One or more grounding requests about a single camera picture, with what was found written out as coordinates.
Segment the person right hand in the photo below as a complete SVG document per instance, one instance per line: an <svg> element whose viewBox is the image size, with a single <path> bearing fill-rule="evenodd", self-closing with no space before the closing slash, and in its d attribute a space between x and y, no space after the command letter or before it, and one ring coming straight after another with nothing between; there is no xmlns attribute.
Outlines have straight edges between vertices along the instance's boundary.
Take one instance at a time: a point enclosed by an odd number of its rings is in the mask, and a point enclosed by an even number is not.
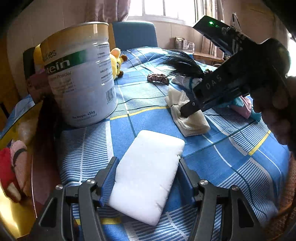
<svg viewBox="0 0 296 241"><path fill-rule="evenodd" d="M265 87L251 92L254 111L261 113L264 123L277 141L295 154L295 77L276 90Z"/></svg>

